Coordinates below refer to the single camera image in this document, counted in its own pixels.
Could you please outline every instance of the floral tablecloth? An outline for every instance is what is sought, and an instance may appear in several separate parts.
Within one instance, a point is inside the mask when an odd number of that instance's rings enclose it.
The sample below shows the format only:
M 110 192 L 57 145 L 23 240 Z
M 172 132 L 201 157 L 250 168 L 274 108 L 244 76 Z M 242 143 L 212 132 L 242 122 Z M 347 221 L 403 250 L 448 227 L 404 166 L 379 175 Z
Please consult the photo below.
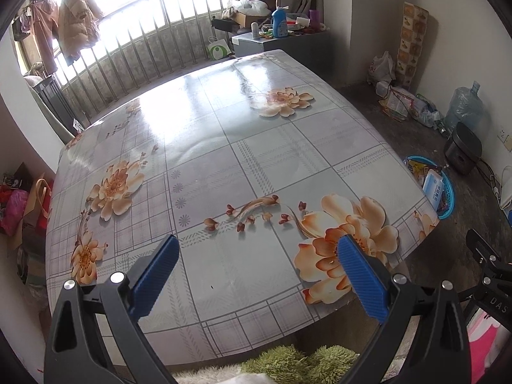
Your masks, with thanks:
M 223 357 L 351 298 L 340 236 L 393 267 L 437 221 L 345 98 L 284 52 L 266 52 L 152 89 L 63 149 L 47 234 L 50 307 L 66 279 L 103 282 L 173 233 L 180 260 L 140 328 L 164 364 Z M 107 319 L 98 322 L 123 364 Z

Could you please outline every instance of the puffer jacket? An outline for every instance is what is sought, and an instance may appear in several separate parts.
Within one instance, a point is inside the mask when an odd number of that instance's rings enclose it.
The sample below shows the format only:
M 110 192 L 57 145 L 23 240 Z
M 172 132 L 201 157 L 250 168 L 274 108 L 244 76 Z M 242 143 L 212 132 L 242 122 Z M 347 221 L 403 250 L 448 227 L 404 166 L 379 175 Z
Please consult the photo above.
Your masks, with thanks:
M 66 63 L 80 58 L 80 51 L 99 40 L 96 22 L 103 13 L 94 0 L 62 0 L 59 8 L 59 44 Z

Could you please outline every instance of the plastic water bottle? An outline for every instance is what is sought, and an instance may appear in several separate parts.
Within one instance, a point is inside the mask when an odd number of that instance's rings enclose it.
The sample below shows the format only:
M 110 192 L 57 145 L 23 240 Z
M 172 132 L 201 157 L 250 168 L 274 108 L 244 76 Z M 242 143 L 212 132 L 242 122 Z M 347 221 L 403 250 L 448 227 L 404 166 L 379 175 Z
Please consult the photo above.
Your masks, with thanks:
M 288 25 L 286 24 L 286 12 L 284 8 L 287 7 L 278 7 L 273 13 L 273 25 L 272 25 L 272 35 L 273 37 L 281 38 L 288 36 Z
M 450 108 L 444 118 L 444 123 L 450 132 L 459 121 L 462 121 L 481 141 L 486 136 L 487 120 L 483 102 L 478 98 L 480 84 L 473 82 L 471 89 L 461 86 L 453 93 Z

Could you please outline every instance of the cardboard box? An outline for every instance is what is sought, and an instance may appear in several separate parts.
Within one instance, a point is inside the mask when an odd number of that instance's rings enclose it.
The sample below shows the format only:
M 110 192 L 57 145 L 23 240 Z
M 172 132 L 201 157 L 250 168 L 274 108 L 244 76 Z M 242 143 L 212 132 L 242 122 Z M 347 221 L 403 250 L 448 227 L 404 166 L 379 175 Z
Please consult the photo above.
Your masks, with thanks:
M 233 14 L 232 19 L 235 20 L 241 27 L 243 28 L 251 28 L 251 23 L 257 22 L 258 20 L 263 20 L 268 16 L 246 16 L 241 12 L 235 12 Z

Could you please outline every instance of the red bag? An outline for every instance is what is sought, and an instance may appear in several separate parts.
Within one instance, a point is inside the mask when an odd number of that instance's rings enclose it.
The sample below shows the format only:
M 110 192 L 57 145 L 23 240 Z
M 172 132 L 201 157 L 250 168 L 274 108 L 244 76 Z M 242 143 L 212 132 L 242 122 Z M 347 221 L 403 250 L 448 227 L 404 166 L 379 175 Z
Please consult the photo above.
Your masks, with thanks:
M 13 236 L 16 233 L 18 224 L 23 218 L 28 197 L 29 192 L 21 189 L 16 189 L 11 193 L 5 208 L 4 218 L 0 223 L 7 236 Z

